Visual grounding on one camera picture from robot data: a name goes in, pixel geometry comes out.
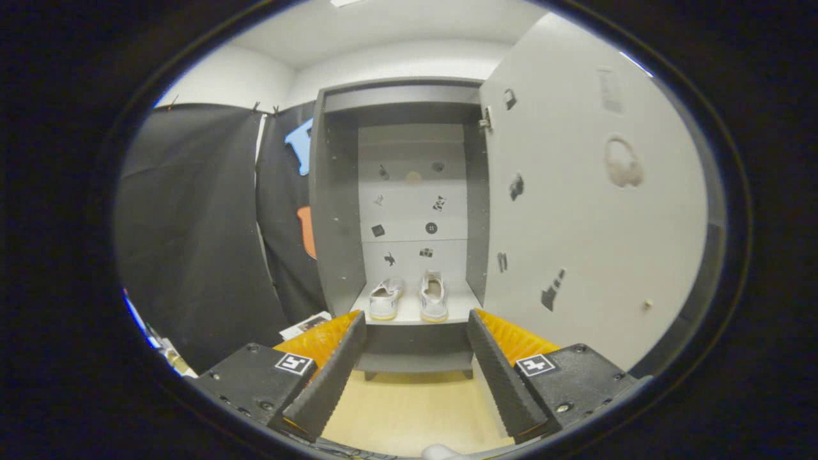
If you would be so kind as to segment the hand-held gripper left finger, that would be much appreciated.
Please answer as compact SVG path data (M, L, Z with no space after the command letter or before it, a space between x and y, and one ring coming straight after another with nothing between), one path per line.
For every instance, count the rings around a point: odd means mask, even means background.
M364 315L348 312L274 347L248 343L192 384L227 410L316 441L335 413L365 339Z

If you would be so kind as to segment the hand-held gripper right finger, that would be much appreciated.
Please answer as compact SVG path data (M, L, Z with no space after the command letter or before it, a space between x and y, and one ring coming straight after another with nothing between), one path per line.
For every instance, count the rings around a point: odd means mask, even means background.
M482 309L470 311L467 337L515 443L590 422L651 380L635 378L587 344L556 346Z

